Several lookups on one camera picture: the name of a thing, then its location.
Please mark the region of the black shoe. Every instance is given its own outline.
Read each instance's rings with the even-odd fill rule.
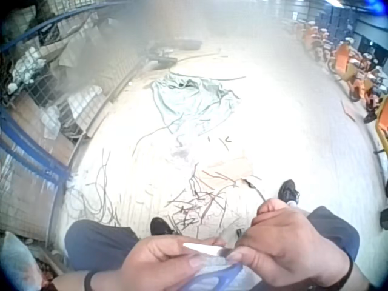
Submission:
[[[154,217],[151,220],[151,235],[172,235],[173,231],[167,222],[160,217]]]
[[[287,180],[284,182],[278,193],[278,199],[287,203],[289,201],[295,201],[295,203],[299,203],[299,192],[296,191],[295,183],[292,180]]]

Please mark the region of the fingernail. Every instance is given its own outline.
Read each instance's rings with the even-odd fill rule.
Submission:
[[[237,263],[240,262],[243,258],[243,255],[240,253],[231,253],[229,256],[226,257],[226,260],[231,263]]]
[[[205,264],[205,259],[201,256],[194,256],[189,260],[190,266],[193,268],[199,268],[202,267]]]

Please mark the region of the white floor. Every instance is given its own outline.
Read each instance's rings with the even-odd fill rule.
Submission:
[[[281,183],[292,178],[301,193],[301,208],[312,211],[324,205],[355,226],[361,237],[356,262],[371,282],[380,283],[388,270],[388,234],[378,222],[386,206],[384,178],[373,154],[378,147],[370,138],[373,128],[364,126],[361,105],[351,104],[295,38],[281,31],[263,33],[257,42],[213,39],[201,52],[177,56],[211,52],[218,54],[178,63],[172,71],[209,78],[246,75],[223,82],[242,99],[225,123],[193,138],[184,148],[178,147],[168,130],[160,130],[144,138],[132,157],[140,137],[164,126],[148,85],[167,71],[143,72],[114,103],[90,141],[71,185],[98,205],[95,187],[87,184],[96,180],[102,150],[105,158],[110,152],[107,194],[121,225],[145,237],[150,235],[153,216],[166,218],[177,211],[172,204],[165,207],[166,202],[189,186],[197,162],[206,166],[230,156],[245,156],[254,175],[262,179],[258,185],[266,198],[275,197]],[[344,114],[341,102],[354,110],[356,122]],[[229,151],[222,152],[218,138],[227,136],[232,142]],[[184,193],[182,199],[188,199],[187,195],[191,194]],[[262,203],[255,191],[243,186],[230,189],[226,197],[222,226],[222,211],[212,207],[199,227],[200,238],[248,227]],[[58,230],[61,248],[69,225],[85,218],[76,195],[68,193],[65,200]],[[191,236],[196,232],[196,226],[183,231]]]

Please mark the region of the hand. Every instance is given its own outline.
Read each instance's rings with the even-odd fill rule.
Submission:
[[[275,287],[306,279],[327,287],[349,269],[349,258],[341,249],[323,238],[301,212],[278,199],[258,209],[236,246],[227,259],[249,266]]]
[[[161,235],[142,239],[131,250],[121,268],[123,290],[176,290],[204,265],[204,258],[183,243],[223,246],[224,241],[204,241],[185,236]]]

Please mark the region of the dark shorts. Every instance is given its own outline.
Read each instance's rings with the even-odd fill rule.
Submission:
[[[307,219],[325,238],[356,259],[360,246],[357,230],[326,207],[315,209]],[[130,227],[104,226],[98,222],[74,222],[65,236],[65,247],[74,270],[106,271],[121,267],[139,241]]]

